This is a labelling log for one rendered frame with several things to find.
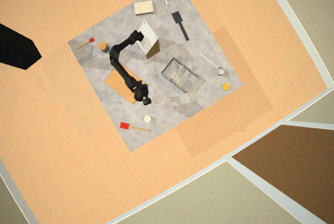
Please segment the red spatula with wooden handle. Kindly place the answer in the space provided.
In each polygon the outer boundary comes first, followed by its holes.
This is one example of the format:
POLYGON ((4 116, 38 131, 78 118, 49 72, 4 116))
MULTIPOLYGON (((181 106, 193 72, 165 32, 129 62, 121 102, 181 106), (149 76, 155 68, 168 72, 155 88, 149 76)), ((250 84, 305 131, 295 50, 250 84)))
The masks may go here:
POLYGON ((149 131, 149 130, 145 130, 145 129, 141 129, 141 128, 129 127, 129 124, 123 123, 123 122, 121 122, 120 128, 123 128, 123 129, 134 128, 134 129, 139 129, 139 130, 143 130, 143 131, 149 131))

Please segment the cream short cylinder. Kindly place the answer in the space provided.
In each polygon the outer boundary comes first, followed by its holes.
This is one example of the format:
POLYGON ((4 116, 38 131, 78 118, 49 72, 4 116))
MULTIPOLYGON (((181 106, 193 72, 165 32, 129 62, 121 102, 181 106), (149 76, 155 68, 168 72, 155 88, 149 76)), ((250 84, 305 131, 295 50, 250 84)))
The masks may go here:
POLYGON ((147 115, 144 118, 145 122, 150 122, 152 120, 151 116, 147 115))

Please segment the yellow round disc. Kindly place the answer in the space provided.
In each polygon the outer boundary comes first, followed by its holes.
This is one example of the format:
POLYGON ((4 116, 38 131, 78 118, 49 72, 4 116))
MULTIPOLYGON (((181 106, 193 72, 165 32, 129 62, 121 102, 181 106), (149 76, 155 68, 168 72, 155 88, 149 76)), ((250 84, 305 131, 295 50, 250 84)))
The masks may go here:
POLYGON ((228 83, 223 84, 223 90, 227 91, 230 89, 230 85, 228 83))

